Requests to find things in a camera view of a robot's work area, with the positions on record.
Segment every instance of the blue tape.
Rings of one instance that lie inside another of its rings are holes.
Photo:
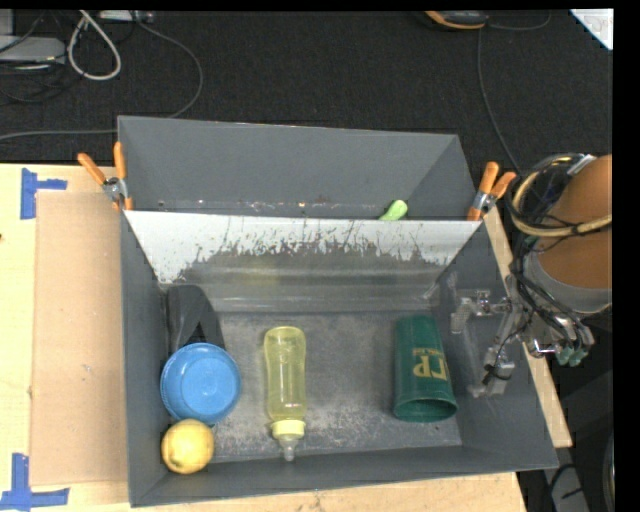
[[[51,492],[32,492],[29,487],[29,457],[14,453],[11,457],[11,490],[3,491],[0,510],[29,512],[32,507],[66,505],[69,488]]]
[[[48,179],[38,181],[38,174],[24,167],[22,169],[22,190],[20,196],[20,218],[34,219],[36,216],[36,192],[41,189],[66,190],[66,180]]]

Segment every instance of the yellow-green object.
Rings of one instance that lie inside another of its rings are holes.
[[[401,199],[395,200],[378,220],[400,220],[407,214],[409,207]]]
[[[213,457],[213,432],[201,421],[182,420],[167,430],[160,449],[162,460],[171,471],[189,475],[203,469]]]
[[[294,459],[296,445],[304,436],[306,350],[304,332],[297,327],[275,327],[265,334],[267,411],[273,420],[271,432],[287,461]]]

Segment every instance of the cardboard sheet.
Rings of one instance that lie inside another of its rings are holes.
[[[38,193],[32,485],[125,481],[118,213]]]

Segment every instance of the black carpet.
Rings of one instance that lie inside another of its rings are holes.
[[[476,184],[488,160],[526,170],[558,152],[610,153],[613,52],[568,9],[484,12],[493,25],[544,26],[443,31],[422,11],[157,11],[150,26],[189,48],[202,66],[202,93],[185,119],[455,133]],[[38,14],[16,10],[17,34]],[[68,41],[79,19],[77,11],[47,12],[34,35]],[[53,72],[0,73],[0,161],[75,162],[86,151],[111,164],[115,135],[2,136],[114,128],[118,115],[169,116],[193,97],[198,72],[183,49],[140,27],[103,26],[123,39],[122,71],[113,80],[55,71],[55,83],[68,88],[34,94]],[[483,100],[479,43],[486,97],[515,163]],[[89,72],[112,69],[93,30],[76,55]],[[39,101],[46,96],[53,97]]]

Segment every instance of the blue bowl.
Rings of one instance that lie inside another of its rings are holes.
[[[169,414],[209,426],[229,415],[241,389],[236,362],[211,343],[182,347],[169,358],[160,377],[160,394]]]

